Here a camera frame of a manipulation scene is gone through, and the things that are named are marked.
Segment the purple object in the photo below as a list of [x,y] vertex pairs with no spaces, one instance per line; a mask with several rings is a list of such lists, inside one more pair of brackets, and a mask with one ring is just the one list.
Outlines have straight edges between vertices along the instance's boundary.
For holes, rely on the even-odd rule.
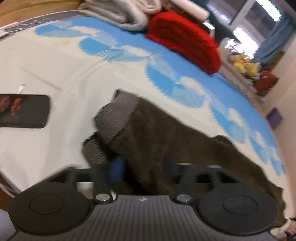
[[266,116],[272,129],[275,129],[283,120],[279,110],[274,107]]

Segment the gray ribbed plate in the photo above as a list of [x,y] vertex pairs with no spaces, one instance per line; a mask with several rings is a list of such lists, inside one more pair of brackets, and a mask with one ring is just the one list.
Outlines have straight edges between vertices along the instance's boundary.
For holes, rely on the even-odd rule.
[[86,221],[63,234],[34,236],[18,232],[11,241],[218,241],[276,240],[265,232],[249,237],[220,233],[204,224],[188,205],[169,196],[118,196],[97,205]]

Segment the bed sheet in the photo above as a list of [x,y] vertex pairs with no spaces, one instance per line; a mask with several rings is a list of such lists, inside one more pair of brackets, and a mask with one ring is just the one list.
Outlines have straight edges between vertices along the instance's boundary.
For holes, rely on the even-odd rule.
[[0,90],[47,94],[44,129],[0,129],[0,170],[20,190],[68,165],[88,167],[82,142],[92,118],[117,88],[139,94],[186,125],[225,135],[273,183],[284,188],[286,218],[293,204],[286,171],[266,120],[220,74],[208,75],[143,34],[94,18],[54,21],[0,42]]

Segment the blue curtain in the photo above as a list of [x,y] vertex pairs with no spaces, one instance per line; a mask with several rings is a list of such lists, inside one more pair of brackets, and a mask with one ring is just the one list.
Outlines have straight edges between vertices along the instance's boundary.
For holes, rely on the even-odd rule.
[[270,35],[255,53],[253,62],[260,61],[263,68],[279,54],[295,31],[295,22],[284,13],[272,29]]

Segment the phone screen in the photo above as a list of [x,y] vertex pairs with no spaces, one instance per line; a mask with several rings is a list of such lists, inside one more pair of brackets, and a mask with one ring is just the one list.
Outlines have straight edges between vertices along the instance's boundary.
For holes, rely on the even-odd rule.
[[49,109],[46,95],[0,94],[0,127],[43,128]]

